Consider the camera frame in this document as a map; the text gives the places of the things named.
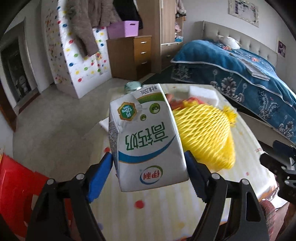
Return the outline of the yellow foam fruit net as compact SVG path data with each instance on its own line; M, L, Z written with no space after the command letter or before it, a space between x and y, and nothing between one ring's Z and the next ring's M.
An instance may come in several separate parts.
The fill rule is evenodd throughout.
M231 169L236 160L231 128L237 113L229 106L223 109L209 104L184 102L173 115L184 151L210 170Z

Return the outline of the white foam block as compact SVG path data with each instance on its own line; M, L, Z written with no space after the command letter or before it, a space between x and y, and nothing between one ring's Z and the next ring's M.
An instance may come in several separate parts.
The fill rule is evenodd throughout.
M194 97L200 100L203 103L210 104L214 107L217 107L219 104L219 98L215 90L190 86L189 87L189 97Z

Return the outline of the white cardboard strip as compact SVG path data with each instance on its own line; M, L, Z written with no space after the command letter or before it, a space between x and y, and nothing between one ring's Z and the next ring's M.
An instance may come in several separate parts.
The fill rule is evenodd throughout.
M108 132L108 125L109 125L109 117L100 120L99 121L99 125L106 131Z

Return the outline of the white milk carton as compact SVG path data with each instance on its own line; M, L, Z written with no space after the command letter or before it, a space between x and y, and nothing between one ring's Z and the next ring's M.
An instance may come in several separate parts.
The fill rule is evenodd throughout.
M159 84L110 102L108 137L122 192L189 179L178 128Z

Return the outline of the red plaid trousers knee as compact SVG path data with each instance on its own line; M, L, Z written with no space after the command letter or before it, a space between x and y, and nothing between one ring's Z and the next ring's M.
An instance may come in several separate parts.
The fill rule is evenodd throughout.
M266 219L269 240L276 240L285 229L285 216L289 203L279 209L268 200L262 200L259 204Z

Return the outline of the red plastic stool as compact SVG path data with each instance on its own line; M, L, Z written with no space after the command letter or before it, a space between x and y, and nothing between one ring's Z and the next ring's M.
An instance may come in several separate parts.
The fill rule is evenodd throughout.
M76 179L57 182L1 155L1 240L72 240Z

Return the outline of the blue floral bed blanket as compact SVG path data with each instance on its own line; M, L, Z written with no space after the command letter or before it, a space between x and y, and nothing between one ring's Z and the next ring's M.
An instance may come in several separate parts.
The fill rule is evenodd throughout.
M252 77L244 64L229 53L256 65L270 80ZM269 61L221 42L193 40L184 44L171 63L174 80L212 85L295 143L295 93L277 76Z

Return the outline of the white pillow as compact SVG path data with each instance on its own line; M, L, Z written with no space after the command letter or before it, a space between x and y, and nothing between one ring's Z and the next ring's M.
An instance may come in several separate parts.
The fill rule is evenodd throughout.
M218 35L218 40L231 49L240 49L239 42L232 37L224 37L222 35Z

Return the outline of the polka dot white cabinet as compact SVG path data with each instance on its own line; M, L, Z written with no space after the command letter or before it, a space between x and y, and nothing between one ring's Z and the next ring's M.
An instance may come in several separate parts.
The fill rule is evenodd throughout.
M42 1L41 20L51 73L60 91L81 98L111 78L106 28L93 29L99 52L89 57L70 29L66 1Z

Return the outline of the brown wooden nightstand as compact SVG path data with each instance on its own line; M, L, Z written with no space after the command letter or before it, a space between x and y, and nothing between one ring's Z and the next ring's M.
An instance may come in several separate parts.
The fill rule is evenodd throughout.
M112 77L140 80L151 73L151 43L149 35L107 40Z

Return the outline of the wooden wardrobe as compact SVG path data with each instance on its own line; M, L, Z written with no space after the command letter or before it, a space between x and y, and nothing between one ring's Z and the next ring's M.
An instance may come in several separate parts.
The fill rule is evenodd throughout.
M137 1L142 18L141 35L150 35L152 72L161 73L183 45L186 10L182 1Z

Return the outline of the black jacket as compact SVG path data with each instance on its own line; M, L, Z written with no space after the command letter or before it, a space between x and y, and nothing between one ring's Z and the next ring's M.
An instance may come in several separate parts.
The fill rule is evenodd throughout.
M138 29L143 29L142 18L133 0L114 0L113 5L122 21L138 21Z

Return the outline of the small wall photo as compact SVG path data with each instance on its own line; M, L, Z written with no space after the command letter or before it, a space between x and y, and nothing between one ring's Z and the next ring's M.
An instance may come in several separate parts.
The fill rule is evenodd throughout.
M285 57L285 50L286 50L285 44L283 44L281 41L278 41L277 53L283 58Z

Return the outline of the beige upholstered bed frame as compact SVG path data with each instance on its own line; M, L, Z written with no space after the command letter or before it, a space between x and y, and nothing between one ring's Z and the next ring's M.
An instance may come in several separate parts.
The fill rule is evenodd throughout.
M273 67L276 67L277 65L278 57L276 52L254 38L237 30L208 21L203 21L201 36L202 39L210 39L214 41L217 41L219 36L232 37L238 42L242 49L261 56L266 61L269 61Z

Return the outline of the wall picture poster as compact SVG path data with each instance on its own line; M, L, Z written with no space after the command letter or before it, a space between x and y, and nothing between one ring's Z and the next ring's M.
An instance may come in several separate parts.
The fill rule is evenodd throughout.
M258 7L248 1L229 0L228 13L259 27Z

